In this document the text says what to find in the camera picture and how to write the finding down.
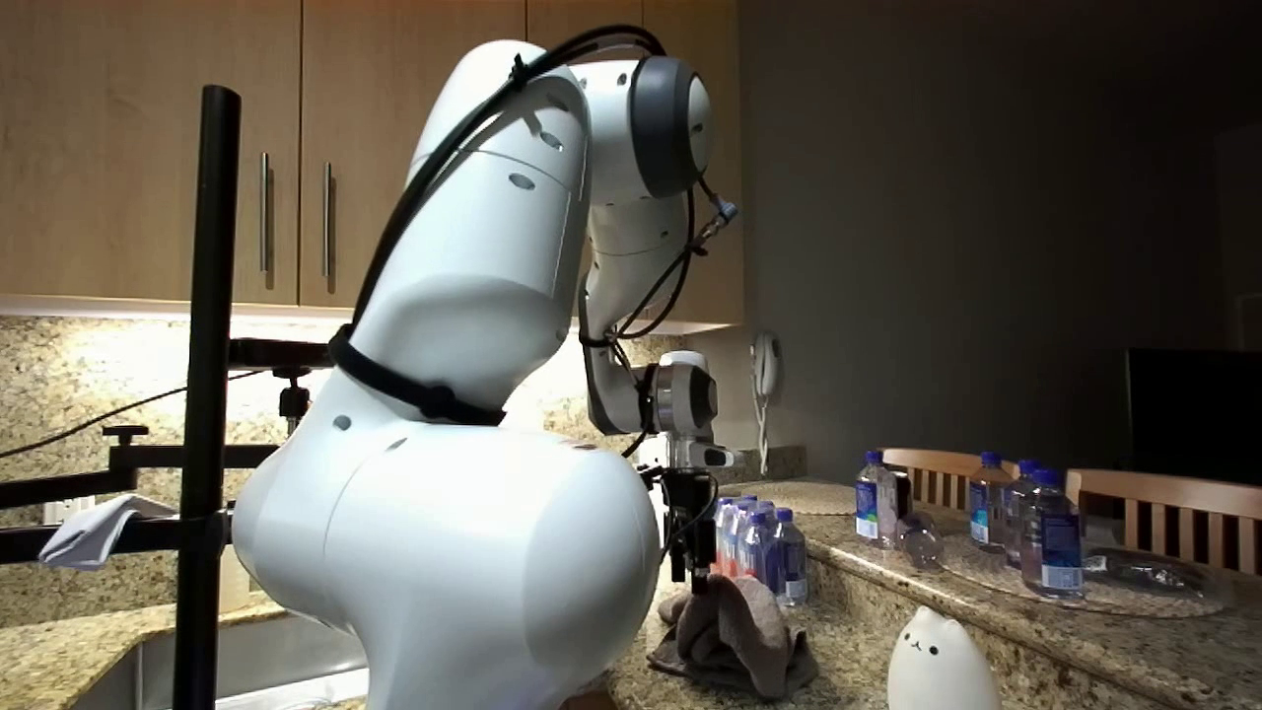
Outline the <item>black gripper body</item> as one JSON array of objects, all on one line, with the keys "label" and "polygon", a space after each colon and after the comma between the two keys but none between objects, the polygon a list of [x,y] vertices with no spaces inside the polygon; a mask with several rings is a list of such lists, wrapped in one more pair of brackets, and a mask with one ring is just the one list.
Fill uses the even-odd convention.
[{"label": "black gripper body", "polygon": [[673,579],[702,579],[712,563],[712,473],[731,467],[731,454],[712,443],[691,443],[655,473],[663,492],[663,551]]}]

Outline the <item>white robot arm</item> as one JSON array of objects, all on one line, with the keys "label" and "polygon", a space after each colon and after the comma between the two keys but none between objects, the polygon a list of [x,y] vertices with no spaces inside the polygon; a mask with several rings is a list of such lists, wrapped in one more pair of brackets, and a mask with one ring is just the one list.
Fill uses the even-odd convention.
[{"label": "white robot arm", "polygon": [[369,710],[561,710],[666,551],[705,575],[719,388],[622,356],[709,237],[705,158],[705,82],[634,22],[456,59],[331,380],[234,511],[247,575],[363,642]]}]

